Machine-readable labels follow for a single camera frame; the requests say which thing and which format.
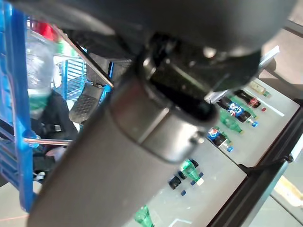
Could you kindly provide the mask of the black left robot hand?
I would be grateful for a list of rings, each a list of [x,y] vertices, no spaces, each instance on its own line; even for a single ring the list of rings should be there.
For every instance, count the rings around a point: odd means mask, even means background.
[[[68,146],[30,211],[30,227],[119,227],[219,118],[210,92],[258,73],[261,49],[294,0],[14,0],[132,61]]]

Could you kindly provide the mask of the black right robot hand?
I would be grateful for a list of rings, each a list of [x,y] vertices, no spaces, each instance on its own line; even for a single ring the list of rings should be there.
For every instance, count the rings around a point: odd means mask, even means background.
[[[56,91],[49,96],[38,119],[31,119],[31,127],[42,139],[73,140],[78,135],[76,127],[69,119],[66,100]]]

